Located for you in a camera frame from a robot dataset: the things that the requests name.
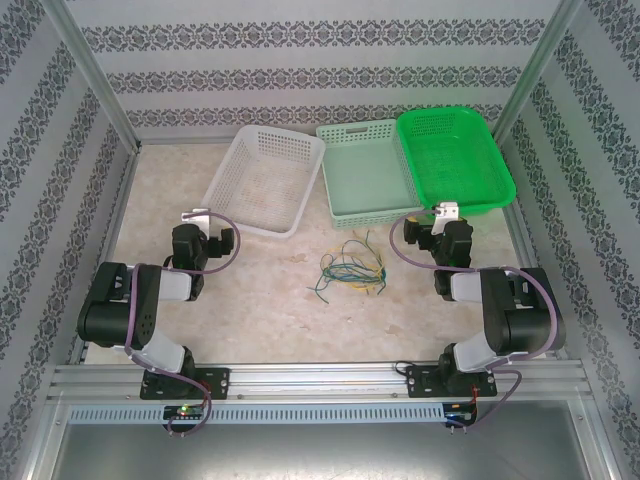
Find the white plastic basket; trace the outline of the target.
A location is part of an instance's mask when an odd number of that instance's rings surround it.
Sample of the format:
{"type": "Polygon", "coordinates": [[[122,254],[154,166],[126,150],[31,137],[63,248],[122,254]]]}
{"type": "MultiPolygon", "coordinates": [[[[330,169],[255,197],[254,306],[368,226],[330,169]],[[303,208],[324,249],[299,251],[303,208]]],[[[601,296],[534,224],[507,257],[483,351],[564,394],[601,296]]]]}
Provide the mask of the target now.
{"type": "Polygon", "coordinates": [[[297,230],[323,157],[323,140],[267,126],[242,127],[201,206],[240,230],[286,239],[297,230]]]}

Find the mint plastic basket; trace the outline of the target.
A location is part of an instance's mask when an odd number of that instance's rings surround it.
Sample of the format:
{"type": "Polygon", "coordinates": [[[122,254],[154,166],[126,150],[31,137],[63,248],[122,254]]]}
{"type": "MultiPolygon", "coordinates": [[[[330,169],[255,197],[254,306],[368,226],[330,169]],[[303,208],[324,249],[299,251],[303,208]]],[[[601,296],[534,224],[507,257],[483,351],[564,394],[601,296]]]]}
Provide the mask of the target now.
{"type": "Polygon", "coordinates": [[[392,223],[423,208],[394,119],[323,125],[316,136],[334,228],[392,223]]]}

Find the bright green plastic basket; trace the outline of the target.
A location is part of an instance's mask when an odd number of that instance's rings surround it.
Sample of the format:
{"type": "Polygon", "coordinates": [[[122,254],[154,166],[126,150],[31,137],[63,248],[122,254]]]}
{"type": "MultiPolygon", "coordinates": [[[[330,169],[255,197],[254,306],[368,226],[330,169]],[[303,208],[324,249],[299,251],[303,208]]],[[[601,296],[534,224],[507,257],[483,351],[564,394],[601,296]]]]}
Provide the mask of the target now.
{"type": "Polygon", "coordinates": [[[516,186],[484,118],[461,106],[417,109],[396,123],[424,207],[455,202],[464,216],[509,205],[516,186]]]}

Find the left controller board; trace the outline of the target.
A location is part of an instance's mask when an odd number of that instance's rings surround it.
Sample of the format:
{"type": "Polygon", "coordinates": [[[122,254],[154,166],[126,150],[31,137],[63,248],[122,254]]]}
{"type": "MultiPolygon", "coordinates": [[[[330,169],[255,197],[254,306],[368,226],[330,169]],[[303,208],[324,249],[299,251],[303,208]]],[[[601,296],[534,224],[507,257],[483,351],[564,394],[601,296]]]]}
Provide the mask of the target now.
{"type": "Polygon", "coordinates": [[[205,413],[202,406],[180,405],[165,406],[163,410],[163,419],[169,420],[185,420],[200,421],[205,413]]]}

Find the controller board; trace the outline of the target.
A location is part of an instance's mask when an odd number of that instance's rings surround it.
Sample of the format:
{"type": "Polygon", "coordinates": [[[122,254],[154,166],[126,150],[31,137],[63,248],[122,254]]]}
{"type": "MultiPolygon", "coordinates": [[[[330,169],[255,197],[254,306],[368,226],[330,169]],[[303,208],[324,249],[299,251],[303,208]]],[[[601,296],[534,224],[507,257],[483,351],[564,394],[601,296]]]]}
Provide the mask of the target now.
{"type": "Polygon", "coordinates": [[[202,406],[180,405],[165,406],[163,410],[163,419],[169,420],[185,420],[200,421],[205,413],[202,406]]]}
{"type": "Polygon", "coordinates": [[[449,409],[445,410],[444,417],[448,425],[459,428],[469,427],[477,420],[477,409],[475,407],[449,409]]]}

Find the right controller board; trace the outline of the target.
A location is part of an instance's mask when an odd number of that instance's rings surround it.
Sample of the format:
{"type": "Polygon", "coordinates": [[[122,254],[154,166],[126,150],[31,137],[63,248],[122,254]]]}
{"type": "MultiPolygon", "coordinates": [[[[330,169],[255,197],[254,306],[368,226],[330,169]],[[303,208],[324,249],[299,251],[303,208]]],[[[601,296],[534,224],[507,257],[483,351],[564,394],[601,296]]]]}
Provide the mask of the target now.
{"type": "Polygon", "coordinates": [[[477,409],[475,407],[449,409],[445,410],[444,417],[448,425],[459,428],[469,427],[477,420],[477,409]]]}

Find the grey metal sheet panel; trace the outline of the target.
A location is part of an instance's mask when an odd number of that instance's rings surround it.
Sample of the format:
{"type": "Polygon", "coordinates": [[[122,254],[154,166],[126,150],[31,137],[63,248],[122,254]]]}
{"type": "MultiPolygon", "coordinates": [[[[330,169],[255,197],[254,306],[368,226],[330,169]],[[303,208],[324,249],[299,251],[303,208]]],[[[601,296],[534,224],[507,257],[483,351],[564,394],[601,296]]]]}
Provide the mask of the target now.
{"type": "Polygon", "coordinates": [[[211,425],[183,440],[135,409],[47,408],[24,480],[629,480],[586,400],[515,402],[478,427],[211,425]]]}

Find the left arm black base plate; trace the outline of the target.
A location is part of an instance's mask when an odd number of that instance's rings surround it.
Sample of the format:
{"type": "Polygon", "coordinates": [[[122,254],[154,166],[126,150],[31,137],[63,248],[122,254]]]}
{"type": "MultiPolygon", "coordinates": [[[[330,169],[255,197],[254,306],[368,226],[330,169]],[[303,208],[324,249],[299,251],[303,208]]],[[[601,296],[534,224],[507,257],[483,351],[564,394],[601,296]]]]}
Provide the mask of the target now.
{"type": "MultiPolygon", "coordinates": [[[[229,376],[226,368],[197,367],[193,381],[206,388],[212,400],[225,400],[229,376]]],[[[195,385],[149,371],[144,371],[139,396],[142,400],[204,400],[203,391],[195,385]]]]}

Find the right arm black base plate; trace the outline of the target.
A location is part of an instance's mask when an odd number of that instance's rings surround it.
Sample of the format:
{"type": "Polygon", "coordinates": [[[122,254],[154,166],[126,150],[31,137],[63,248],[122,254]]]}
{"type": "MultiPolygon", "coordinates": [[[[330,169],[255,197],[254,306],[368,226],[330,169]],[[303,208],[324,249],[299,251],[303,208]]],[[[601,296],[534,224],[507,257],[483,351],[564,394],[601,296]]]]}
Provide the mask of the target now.
{"type": "Polygon", "coordinates": [[[445,371],[433,365],[414,365],[406,369],[410,398],[462,398],[497,396],[494,377],[486,372],[445,371]]]}

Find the aluminium mounting rail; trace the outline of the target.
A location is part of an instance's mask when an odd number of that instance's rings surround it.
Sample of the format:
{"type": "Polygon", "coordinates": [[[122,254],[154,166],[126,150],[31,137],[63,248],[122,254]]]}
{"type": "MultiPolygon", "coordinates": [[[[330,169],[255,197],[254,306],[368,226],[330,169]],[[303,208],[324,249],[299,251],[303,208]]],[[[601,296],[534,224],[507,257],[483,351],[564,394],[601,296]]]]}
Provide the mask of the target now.
{"type": "MultiPolygon", "coordinates": [[[[591,399],[578,360],[536,359],[511,366],[522,374],[512,401],[591,399]]],[[[407,400],[408,387],[392,363],[228,364],[228,403],[366,403],[407,400]]],[[[46,400],[67,404],[126,404],[140,400],[143,369],[130,365],[72,365],[54,370],[46,400]]]]}

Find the aluminium frame post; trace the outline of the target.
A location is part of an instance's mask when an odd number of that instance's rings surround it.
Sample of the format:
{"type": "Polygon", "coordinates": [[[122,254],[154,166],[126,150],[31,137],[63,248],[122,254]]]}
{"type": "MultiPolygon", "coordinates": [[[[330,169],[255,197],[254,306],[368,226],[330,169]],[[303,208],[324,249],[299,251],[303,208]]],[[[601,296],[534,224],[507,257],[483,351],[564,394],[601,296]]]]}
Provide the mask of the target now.
{"type": "Polygon", "coordinates": [[[141,141],[65,0],[39,0],[129,153],[141,141]]]}
{"type": "Polygon", "coordinates": [[[546,69],[554,50],[571,25],[584,0],[559,0],[547,26],[541,34],[522,75],[506,102],[492,131],[499,147],[506,142],[511,128],[524,108],[529,95],[546,69]]]}

